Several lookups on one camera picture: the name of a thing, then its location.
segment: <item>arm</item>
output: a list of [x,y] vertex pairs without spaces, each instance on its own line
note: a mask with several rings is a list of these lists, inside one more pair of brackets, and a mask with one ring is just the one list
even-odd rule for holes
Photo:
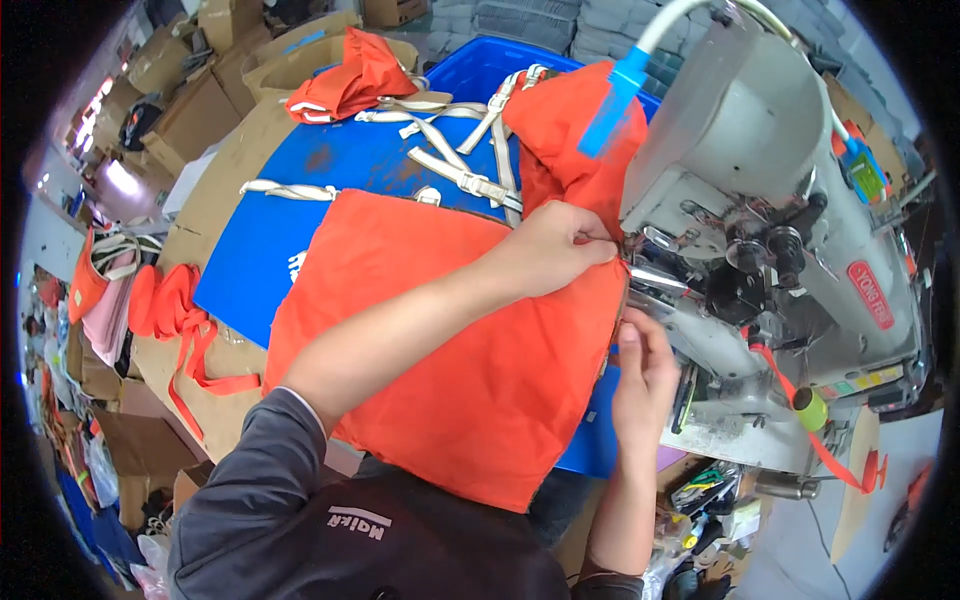
[[[594,241],[575,243],[581,238]],[[565,287],[616,246],[592,212],[548,203],[477,261],[334,325],[294,360],[281,382],[316,411],[326,435],[462,329],[522,298]]]
[[581,580],[600,572],[639,577],[653,548],[657,447],[680,370],[657,322],[634,308],[623,319],[612,403],[617,462],[590,526]]

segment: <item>blue board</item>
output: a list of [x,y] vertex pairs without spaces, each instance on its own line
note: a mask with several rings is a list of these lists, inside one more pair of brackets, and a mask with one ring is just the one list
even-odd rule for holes
[[[473,119],[440,117],[433,121],[456,147],[477,125]],[[421,133],[406,140],[397,133],[404,123],[347,120],[330,125],[298,125],[264,165],[258,177],[279,183],[333,185],[374,194],[412,196],[425,185],[437,188],[441,204],[499,219],[503,208],[460,191],[450,180],[423,169],[407,157],[416,146],[439,153]],[[497,181],[496,158],[487,132],[469,156],[474,173]],[[519,149],[510,138],[510,159],[517,182]],[[310,245],[329,203],[287,200],[247,192],[230,217],[206,264],[194,302],[255,344],[267,347],[270,323],[293,284],[290,261]]]

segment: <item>plastic bag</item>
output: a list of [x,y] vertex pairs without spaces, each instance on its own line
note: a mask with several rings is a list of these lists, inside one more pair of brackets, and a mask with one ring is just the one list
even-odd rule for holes
[[110,460],[102,435],[96,436],[86,445],[85,458],[100,508],[105,509],[120,497],[120,484],[117,482],[117,472],[113,469],[113,461]]
[[130,573],[143,590],[146,600],[170,600],[170,589],[163,575],[142,564],[131,564]]
[[170,559],[170,538],[162,534],[136,537],[136,545],[147,564],[156,572],[166,576],[167,561]]

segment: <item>stack of fabric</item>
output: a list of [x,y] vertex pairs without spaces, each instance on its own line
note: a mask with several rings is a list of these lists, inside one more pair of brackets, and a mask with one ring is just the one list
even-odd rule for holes
[[[620,60],[660,11],[652,0],[583,0],[570,56],[584,64]],[[707,33],[711,7],[695,9],[660,39],[643,90],[662,99],[693,47]]]
[[582,0],[479,0],[474,30],[566,54]]
[[477,34],[473,29],[473,11],[477,0],[433,0],[433,22],[426,39],[431,60],[445,58]]

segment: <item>industrial sewing machine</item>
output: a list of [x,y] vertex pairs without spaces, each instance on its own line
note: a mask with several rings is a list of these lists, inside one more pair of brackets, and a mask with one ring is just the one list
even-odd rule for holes
[[748,339],[827,406],[908,406],[932,360],[929,273],[857,193],[802,51],[737,17],[693,50],[627,171],[629,304],[708,374],[699,414],[796,418]]

